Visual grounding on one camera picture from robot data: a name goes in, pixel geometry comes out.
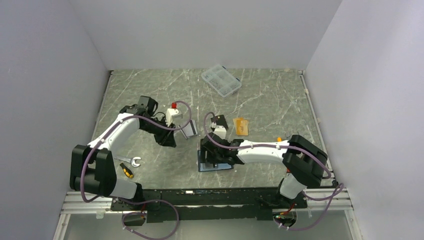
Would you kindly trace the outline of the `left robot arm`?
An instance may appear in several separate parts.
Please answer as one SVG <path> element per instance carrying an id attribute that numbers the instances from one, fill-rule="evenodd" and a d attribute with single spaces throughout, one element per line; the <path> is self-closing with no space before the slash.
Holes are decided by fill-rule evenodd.
<path id="1" fill-rule="evenodd" d="M 173 102 L 162 118 L 156 116 L 159 104 L 149 96 L 140 96 L 138 103 L 124 106 L 115 121 L 95 140 L 76 145 L 71 153 L 70 188 L 79 191 L 84 202 L 99 197 L 121 198 L 131 210 L 144 201 L 140 183 L 117 178 L 113 152 L 138 130 L 154 136 L 162 147 L 176 147 L 173 118 L 180 115 Z"/>

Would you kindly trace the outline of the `blue leather card holder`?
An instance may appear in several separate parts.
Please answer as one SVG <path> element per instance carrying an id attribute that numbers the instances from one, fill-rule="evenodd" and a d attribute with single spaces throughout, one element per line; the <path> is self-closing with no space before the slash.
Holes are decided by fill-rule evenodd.
<path id="1" fill-rule="evenodd" d="M 223 170 L 232 170 L 233 165 L 228 163 L 210 163 L 206 162 L 206 153 L 203 154 L 201 150 L 197 151 L 197 168 L 198 172 L 215 172 Z"/>

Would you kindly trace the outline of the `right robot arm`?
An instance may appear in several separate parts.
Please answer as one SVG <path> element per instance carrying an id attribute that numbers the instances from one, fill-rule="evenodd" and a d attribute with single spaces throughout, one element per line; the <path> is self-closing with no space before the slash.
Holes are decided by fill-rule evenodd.
<path id="1" fill-rule="evenodd" d="M 200 160 L 212 165 L 284 165 L 290 173 L 281 180 L 275 194 L 276 203 L 282 208 L 289 207 L 303 190 L 317 188 L 322 179 L 331 177 L 327 168 L 328 155 L 298 134 L 284 141 L 253 142 L 228 141 L 210 132 L 200 140 Z"/>

